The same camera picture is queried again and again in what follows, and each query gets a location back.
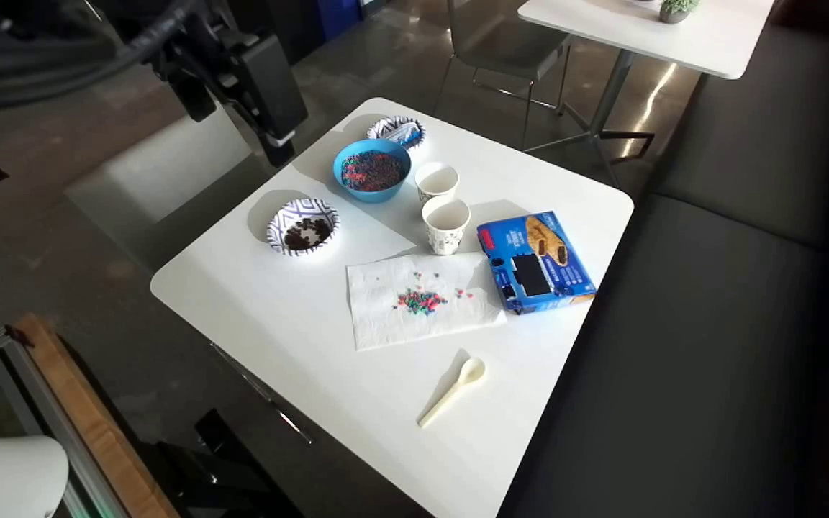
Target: plastic spoon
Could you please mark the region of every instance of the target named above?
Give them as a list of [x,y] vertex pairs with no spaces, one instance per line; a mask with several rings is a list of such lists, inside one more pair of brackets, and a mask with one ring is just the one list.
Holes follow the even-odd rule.
[[460,365],[460,373],[454,376],[454,384],[443,392],[443,398],[418,419],[421,430],[431,427],[437,419],[437,414],[454,399],[454,394],[460,394],[466,386],[480,384],[486,373],[485,359],[469,358]]

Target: white napkin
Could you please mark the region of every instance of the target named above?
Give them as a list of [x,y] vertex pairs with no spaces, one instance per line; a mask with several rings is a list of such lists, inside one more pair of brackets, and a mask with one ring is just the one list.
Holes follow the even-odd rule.
[[485,254],[351,264],[348,286],[356,352],[503,323]]

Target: blue box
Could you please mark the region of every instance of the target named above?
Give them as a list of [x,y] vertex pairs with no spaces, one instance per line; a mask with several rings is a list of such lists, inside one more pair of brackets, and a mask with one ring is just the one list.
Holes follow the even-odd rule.
[[479,228],[503,309],[532,313],[595,293],[555,214],[532,214]]

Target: white cup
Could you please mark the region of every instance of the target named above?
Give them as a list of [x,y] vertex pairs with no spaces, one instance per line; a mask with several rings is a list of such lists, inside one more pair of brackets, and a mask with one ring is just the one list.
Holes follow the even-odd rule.
[[421,211],[436,254],[449,255],[460,247],[472,211],[460,199],[428,199]]
[[454,173],[454,168],[449,168],[443,162],[428,162],[428,163],[418,168],[415,178],[418,178],[421,201],[453,199],[459,184],[460,184],[460,175]]

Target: couch cushion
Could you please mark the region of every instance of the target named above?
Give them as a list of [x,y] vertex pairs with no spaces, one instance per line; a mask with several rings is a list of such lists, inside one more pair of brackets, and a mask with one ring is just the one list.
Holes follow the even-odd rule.
[[770,25],[739,80],[702,77],[660,169],[656,194],[821,244],[829,41]]
[[652,199],[506,510],[794,514],[817,270],[821,255],[804,244]]

